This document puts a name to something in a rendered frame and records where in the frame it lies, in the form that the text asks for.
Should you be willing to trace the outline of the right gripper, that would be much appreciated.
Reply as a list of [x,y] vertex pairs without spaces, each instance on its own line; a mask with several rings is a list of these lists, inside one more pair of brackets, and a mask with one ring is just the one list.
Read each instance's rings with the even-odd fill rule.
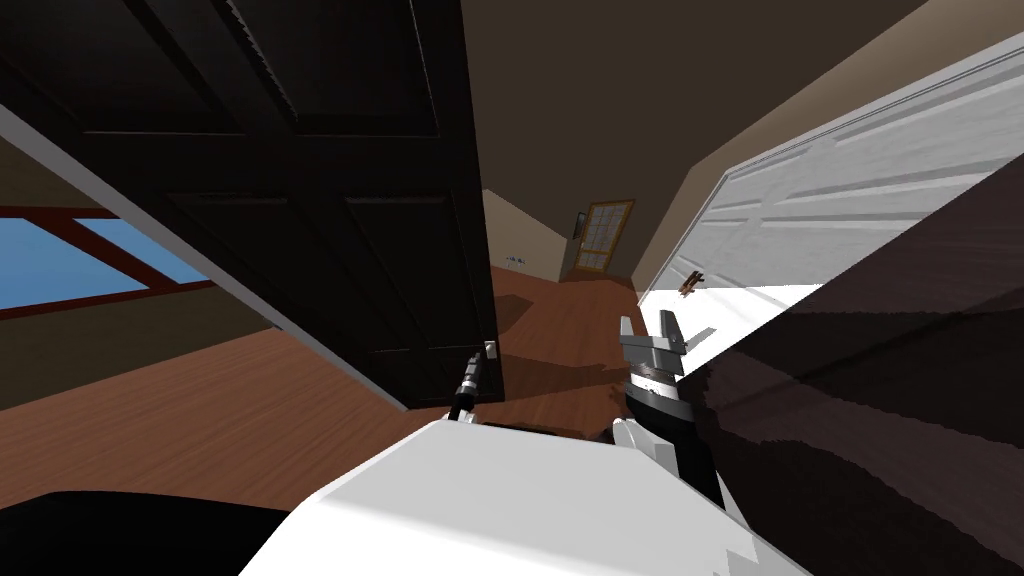
[[659,312],[662,337],[638,336],[634,334],[631,318],[620,318],[618,341],[625,361],[632,374],[666,378],[667,374],[682,377],[685,370],[682,358],[687,345],[671,310]]

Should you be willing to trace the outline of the blue window with red frame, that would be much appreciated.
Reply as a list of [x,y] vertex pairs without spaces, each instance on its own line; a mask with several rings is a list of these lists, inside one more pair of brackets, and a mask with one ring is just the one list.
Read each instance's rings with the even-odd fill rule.
[[106,209],[0,206],[0,320],[212,284]]

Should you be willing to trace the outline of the dark brown panelled door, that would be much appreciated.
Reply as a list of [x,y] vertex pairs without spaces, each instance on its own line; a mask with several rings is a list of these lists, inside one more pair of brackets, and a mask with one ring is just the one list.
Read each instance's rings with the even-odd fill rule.
[[460,0],[0,0],[0,120],[397,407],[504,399]]

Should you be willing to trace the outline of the white panelled door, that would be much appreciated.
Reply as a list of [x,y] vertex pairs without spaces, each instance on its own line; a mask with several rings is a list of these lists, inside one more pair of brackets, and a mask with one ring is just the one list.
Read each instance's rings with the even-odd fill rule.
[[1023,154],[1024,32],[725,171],[640,299],[647,331],[671,310],[693,371]]

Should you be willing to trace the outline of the yellow-framed glass door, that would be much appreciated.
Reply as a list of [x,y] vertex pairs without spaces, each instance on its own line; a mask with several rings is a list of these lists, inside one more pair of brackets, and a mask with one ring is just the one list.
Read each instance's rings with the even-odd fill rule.
[[573,269],[607,271],[634,207],[633,199],[592,203],[575,232],[580,241]]

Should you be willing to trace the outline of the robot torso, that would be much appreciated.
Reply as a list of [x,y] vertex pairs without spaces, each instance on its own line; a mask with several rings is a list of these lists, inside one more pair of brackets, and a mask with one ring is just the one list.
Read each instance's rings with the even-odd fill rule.
[[643,452],[446,419],[300,503],[240,576],[810,576]]

